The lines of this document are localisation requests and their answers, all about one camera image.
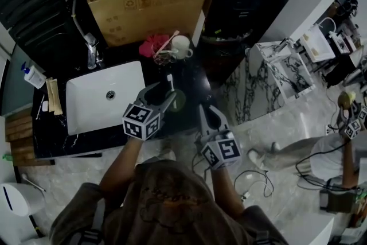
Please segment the person's brown shirt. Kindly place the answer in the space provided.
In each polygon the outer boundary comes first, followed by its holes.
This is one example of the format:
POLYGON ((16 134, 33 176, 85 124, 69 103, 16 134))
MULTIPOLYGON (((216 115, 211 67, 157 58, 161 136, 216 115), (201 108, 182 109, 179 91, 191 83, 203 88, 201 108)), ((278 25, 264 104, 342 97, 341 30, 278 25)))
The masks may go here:
POLYGON ((260 207, 231 218, 203 179, 175 161, 138 165, 125 197, 100 212, 103 199, 100 186, 82 184, 53 222, 51 245, 68 245, 94 216, 105 245, 288 245, 260 207))

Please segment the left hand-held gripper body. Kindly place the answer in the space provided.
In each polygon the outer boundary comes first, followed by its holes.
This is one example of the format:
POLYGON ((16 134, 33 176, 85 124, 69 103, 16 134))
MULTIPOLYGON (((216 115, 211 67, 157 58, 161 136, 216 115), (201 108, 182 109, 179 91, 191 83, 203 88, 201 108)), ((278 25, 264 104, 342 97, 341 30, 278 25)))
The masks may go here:
POLYGON ((154 137, 164 124, 166 109, 165 102, 158 106, 148 105, 143 99, 137 98, 128 105, 122 117, 124 133, 142 141, 154 137))

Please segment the clear glass cup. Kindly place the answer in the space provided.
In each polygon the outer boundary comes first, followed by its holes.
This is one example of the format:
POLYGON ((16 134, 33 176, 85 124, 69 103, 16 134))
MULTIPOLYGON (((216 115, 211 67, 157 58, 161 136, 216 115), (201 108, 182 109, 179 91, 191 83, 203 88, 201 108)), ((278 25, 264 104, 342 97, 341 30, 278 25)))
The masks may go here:
POLYGON ((161 48, 161 46, 163 46, 163 43, 161 42, 155 42, 152 44, 151 50, 153 61, 157 65, 161 66, 176 62, 177 61, 176 56, 174 55, 173 51, 170 50, 170 43, 165 45, 163 49, 159 53, 157 53, 161 48))

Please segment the beige sachets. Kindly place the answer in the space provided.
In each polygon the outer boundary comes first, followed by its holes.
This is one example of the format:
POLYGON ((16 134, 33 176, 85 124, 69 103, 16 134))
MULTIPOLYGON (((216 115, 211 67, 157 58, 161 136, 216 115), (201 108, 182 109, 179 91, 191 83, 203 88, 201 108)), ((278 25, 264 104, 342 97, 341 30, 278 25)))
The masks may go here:
POLYGON ((46 87, 48 92, 48 111, 52 112, 55 116, 62 115, 63 111, 61 108, 60 98, 58 94, 57 79, 48 78, 46 79, 46 87))

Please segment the white mug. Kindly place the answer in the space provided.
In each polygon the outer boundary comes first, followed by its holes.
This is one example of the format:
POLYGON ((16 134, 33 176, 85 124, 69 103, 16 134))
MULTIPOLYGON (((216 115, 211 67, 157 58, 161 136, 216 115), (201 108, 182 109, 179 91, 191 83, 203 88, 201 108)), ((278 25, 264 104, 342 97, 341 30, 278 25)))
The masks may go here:
POLYGON ((190 40, 183 35, 177 35, 172 39, 171 50, 177 60, 190 58, 193 55, 193 50, 190 48, 190 40))

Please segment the black vanity table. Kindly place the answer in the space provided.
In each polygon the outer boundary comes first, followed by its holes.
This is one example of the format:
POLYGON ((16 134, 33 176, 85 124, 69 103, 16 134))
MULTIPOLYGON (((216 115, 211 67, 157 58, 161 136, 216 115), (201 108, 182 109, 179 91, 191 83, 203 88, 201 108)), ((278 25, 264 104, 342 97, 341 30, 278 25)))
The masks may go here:
MULTIPOLYGON (((174 88, 185 95, 185 104, 179 111, 169 110, 163 119, 162 128, 153 137, 161 139, 165 136, 182 134, 198 129, 198 105, 202 102, 216 104, 205 71, 199 59, 192 57, 188 61, 158 66, 152 60, 138 53, 138 42, 116 48, 106 49, 103 53, 104 68, 95 71, 81 72, 80 77, 89 77, 104 73, 108 69, 138 61, 142 68, 145 85, 160 82, 156 90, 147 94, 147 99, 154 103, 164 97, 169 90, 166 79, 173 76, 174 88)), ((42 111, 42 103, 46 95, 35 90, 33 96, 33 146, 35 157, 39 160, 57 157, 78 157, 100 153, 103 150, 124 146, 128 137, 123 132, 122 116, 118 115, 118 125, 103 127, 98 130, 68 134, 67 127, 67 78, 57 81, 59 98, 63 114, 55 116, 42 111)))

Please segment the chrome faucet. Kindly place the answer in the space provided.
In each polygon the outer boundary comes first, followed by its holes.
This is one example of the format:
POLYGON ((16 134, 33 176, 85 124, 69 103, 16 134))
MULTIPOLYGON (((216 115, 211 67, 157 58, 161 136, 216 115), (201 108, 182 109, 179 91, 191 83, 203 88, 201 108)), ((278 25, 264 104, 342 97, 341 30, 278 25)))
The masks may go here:
POLYGON ((87 55, 87 68, 89 70, 95 69, 98 65, 103 63, 103 56, 97 50, 99 41, 94 37, 92 33, 87 33, 84 36, 86 46, 88 48, 87 55))

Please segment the person's left forearm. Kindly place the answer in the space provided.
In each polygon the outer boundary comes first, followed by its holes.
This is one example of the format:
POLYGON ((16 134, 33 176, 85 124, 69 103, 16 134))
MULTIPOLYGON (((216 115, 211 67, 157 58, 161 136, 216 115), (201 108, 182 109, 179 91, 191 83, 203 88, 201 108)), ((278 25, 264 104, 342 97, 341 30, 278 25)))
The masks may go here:
POLYGON ((99 186, 106 198, 122 196, 134 178, 135 165, 143 141, 130 138, 105 172, 99 186))

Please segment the white basin with tap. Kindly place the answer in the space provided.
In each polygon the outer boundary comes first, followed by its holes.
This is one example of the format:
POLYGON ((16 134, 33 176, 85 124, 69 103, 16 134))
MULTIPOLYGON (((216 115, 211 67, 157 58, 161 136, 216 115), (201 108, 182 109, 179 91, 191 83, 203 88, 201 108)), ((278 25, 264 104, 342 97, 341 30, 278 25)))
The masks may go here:
POLYGON ((321 24, 326 20, 330 20, 334 26, 333 31, 329 31, 329 36, 335 34, 337 27, 334 20, 330 17, 326 17, 318 24, 314 24, 310 27, 299 39, 300 44, 305 48, 313 63, 335 58, 331 46, 320 30, 321 24))

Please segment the green cup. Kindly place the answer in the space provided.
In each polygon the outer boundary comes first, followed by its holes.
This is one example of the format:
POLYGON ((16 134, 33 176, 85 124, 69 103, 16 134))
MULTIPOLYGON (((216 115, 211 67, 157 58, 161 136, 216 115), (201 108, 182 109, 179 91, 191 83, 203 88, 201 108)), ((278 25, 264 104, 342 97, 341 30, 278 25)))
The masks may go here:
POLYGON ((169 112, 180 112, 186 104, 186 96, 180 89, 175 90, 176 96, 172 104, 167 109, 169 112))

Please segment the white sink basin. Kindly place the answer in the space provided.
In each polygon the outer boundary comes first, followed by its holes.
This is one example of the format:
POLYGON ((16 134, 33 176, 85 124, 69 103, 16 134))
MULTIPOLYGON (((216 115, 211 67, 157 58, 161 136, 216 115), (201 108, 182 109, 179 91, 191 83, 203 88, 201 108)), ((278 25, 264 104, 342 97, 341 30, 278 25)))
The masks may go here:
POLYGON ((145 88, 140 61, 102 69, 67 81, 66 115, 69 135, 122 123, 128 105, 145 88))

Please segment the cardboard box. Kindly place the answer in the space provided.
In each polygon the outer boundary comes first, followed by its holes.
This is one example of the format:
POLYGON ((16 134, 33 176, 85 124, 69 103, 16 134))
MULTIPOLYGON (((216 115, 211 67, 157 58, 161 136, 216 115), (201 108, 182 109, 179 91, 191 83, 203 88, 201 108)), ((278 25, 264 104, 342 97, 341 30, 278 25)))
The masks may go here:
POLYGON ((87 0, 109 47, 143 41, 176 30, 193 36, 212 0, 87 0))

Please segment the white round bin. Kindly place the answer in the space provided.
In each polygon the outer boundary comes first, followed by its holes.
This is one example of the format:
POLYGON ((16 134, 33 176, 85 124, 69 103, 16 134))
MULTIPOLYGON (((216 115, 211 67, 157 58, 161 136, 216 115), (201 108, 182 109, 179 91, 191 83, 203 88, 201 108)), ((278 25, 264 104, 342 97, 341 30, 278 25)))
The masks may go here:
POLYGON ((44 194, 34 186, 21 183, 0 184, 0 195, 12 213, 31 216, 45 206, 44 194))

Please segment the white desk with holes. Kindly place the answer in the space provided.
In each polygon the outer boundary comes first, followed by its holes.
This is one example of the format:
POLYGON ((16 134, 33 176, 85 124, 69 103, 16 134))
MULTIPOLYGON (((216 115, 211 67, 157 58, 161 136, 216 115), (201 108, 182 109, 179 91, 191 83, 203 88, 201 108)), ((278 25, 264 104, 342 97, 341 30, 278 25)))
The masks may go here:
POLYGON ((334 224, 330 214, 306 213, 280 230, 288 245, 327 245, 334 224))

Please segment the marble pattern cabinet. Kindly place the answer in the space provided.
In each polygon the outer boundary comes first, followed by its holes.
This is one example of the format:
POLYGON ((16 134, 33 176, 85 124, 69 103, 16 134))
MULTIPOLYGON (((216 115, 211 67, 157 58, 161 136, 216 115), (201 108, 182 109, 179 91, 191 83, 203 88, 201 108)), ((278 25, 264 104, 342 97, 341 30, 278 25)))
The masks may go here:
POLYGON ((279 41, 257 43, 222 87, 234 124, 254 120, 311 92, 314 82, 301 56, 290 46, 279 53, 279 41))

